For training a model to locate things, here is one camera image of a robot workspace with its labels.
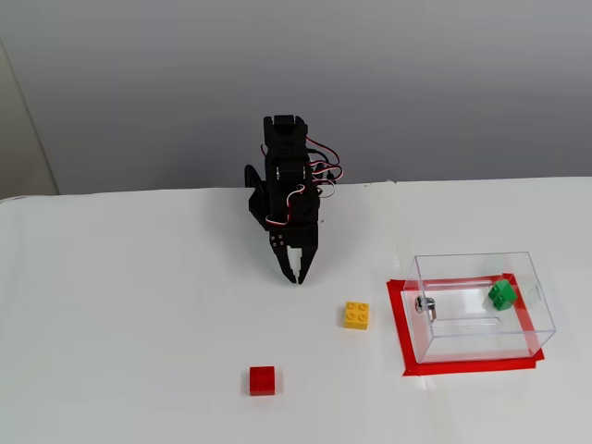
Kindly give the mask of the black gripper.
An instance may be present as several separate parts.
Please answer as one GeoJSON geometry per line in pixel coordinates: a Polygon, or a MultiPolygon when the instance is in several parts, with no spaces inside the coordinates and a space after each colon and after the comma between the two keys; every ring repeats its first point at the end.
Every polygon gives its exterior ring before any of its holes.
{"type": "Polygon", "coordinates": [[[275,254],[282,274],[291,282],[297,278],[290,265],[288,247],[301,250],[298,284],[301,285],[311,267],[318,248],[318,226],[309,225],[279,225],[265,222],[265,229],[269,233],[269,244],[275,254]]]}

